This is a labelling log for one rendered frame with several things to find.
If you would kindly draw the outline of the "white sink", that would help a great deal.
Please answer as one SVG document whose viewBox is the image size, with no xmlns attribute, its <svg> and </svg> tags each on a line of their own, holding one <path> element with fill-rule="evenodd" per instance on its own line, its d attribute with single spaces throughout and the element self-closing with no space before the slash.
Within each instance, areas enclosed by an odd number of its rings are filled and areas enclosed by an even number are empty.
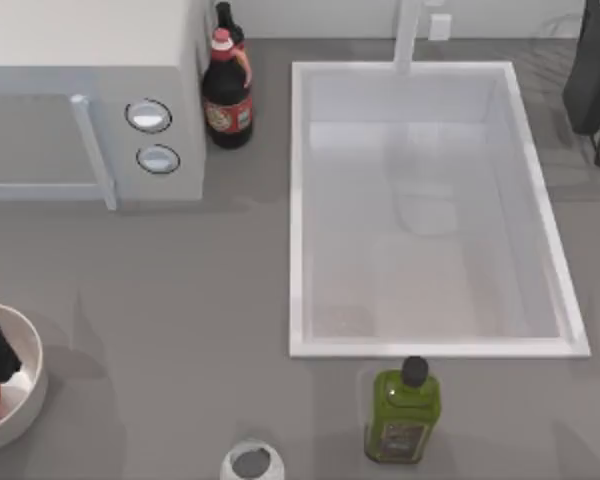
<svg viewBox="0 0 600 480">
<path fill-rule="evenodd" d="M 293 357 L 586 358 L 508 61 L 292 66 Z"/>
</svg>

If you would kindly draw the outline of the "dark bottle with red label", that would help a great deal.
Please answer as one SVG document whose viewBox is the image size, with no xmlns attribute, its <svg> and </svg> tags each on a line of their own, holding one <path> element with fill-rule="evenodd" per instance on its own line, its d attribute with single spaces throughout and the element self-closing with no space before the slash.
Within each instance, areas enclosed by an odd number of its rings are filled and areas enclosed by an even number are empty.
<svg viewBox="0 0 600 480">
<path fill-rule="evenodd" d="M 223 149 L 240 148 L 252 136 L 252 77 L 245 51 L 234 43 L 228 29 L 217 27 L 201 93 L 207 132 Z"/>
</svg>

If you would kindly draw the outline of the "smaller microwave knob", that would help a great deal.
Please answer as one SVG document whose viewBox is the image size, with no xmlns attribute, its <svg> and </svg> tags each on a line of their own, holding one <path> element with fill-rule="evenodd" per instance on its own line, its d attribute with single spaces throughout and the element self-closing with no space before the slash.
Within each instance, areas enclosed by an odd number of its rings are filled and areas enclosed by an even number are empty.
<svg viewBox="0 0 600 480">
<path fill-rule="evenodd" d="M 180 167 L 180 157 L 172 148 L 155 144 L 136 152 L 136 163 L 153 175 L 169 175 Z"/>
</svg>

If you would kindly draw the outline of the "larger microwave knob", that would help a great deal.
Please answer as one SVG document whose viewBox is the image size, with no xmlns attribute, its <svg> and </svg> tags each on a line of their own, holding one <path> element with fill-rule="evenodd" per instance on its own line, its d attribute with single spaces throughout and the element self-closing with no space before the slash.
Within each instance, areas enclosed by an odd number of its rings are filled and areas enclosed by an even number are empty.
<svg viewBox="0 0 600 480">
<path fill-rule="evenodd" d="M 147 134 L 165 131 L 171 126 L 173 120 L 169 108 L 154 99 L 142 99 L 127 104 L 124 116 L 132 128 Z"/>
</svg>

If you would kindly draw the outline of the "green bottle with black cap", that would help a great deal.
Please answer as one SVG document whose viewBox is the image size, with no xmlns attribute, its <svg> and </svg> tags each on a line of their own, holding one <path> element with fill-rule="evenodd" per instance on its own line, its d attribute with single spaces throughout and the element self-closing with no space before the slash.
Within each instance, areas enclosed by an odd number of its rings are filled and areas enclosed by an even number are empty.
<svg viewBox="0 0 600 480">
<path fill-rule="evenodd" d="M 365 426 L 366 456 L 384 464 L 416 464 L 441 415 L 441 388 L 421 356 L 409 356 L 399 369 L 379 372 Z"/>
</svg>

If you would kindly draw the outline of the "white jar with grey lid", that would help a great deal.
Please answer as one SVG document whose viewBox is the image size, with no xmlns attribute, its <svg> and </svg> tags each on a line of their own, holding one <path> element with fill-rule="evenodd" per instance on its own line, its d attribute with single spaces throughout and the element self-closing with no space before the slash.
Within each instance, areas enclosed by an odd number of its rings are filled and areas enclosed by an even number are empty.
<svg viewBox="0 0 600 480">
<path fill-rule="evenodd" d="M 258 439 L 236 443 L 222 460 L 219 480 L 286 480 L 278 451 Z"/>
</svg>

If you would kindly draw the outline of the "tall white tap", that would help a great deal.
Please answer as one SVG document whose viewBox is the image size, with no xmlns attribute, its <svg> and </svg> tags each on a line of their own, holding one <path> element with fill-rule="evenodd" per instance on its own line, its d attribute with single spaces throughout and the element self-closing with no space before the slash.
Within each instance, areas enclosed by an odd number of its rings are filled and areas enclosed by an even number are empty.
<svg viewBox="0 0 600 480">
<path fill-rule="evenodd" d="M 407 75 L 411 68 L 423 0 L 400 0 L 397 15 L 393 66 Z"/>
</svg>

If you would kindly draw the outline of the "dark bottle with black cap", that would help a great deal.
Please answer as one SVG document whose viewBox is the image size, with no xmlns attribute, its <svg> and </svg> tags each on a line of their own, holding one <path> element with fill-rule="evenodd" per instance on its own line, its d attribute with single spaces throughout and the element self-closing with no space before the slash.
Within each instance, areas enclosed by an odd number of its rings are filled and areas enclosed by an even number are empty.
<svg viewBox="0 0 600 480">
<path fill-rule="evenodd" d="M 242 27 L 234 20 L 231 4 L 228 0 L 220 0 L 215 4 L 217 26 L 224 28 L 230 33 L 230 37 L 236 47 L 245 48 L 245 35 Z"/>
</svg>

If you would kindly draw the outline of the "pale microwave oven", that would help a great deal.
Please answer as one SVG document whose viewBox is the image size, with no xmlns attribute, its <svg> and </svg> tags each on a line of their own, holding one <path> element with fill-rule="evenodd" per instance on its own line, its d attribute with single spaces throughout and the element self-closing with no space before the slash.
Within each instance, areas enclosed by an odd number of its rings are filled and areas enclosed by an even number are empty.
<svg viewBox="0 0 600 480">
<path fill-rule="evenodd" d="M 89 98 L 117 208 L 200 200 L 212 23 L 212 0 L 0 0 L 0 201 L 104 202 L 74 94 Z M 126 105 L 142 99 L 169 108 L 168 129 L 147 134 L 127 123 Z M 177 152 L 175 172 L 153 175 L 136 163 L 136 152 L 155 144 Z"/>
</svg>

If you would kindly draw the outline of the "white bowl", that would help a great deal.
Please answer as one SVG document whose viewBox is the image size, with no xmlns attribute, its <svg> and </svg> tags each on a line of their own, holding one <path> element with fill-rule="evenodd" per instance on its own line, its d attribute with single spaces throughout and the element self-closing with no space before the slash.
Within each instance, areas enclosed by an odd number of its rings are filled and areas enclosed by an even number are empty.
<svg viewBox="0 0 600 480">
<path fill-rule="evenodd" d="M 1 387 L 0 449 L 21 437 L 40 414 L 48 387 L 45 352 L 38 330 L 19 310 L 0 304 L 0 327 L 22 366 Z"/>
</svg>

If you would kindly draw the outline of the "black chair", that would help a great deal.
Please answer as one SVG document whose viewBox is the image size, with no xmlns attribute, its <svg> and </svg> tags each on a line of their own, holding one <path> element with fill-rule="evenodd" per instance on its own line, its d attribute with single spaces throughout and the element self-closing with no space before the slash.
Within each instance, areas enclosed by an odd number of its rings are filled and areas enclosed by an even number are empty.
<svg viewBox="0 0 600 480">
<path fill-rule="evenodd" d="M 600 0 L 585 0 L 576 54 L 562 93 L 572 131 L 589 138 L 600 170 Z"/>
</svg>

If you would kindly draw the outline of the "white wall socket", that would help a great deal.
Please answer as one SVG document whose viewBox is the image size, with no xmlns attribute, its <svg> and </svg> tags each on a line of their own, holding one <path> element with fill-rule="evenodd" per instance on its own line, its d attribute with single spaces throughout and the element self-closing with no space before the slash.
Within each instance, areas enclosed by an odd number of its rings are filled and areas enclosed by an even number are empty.
<svg viewBox="0 0 600 480">
<path fill-rule="evenodd" d="M 430 16 L 429 41 L 447 41 L 451 38 L 452 15 L 435 13 Z"/>
</svg>

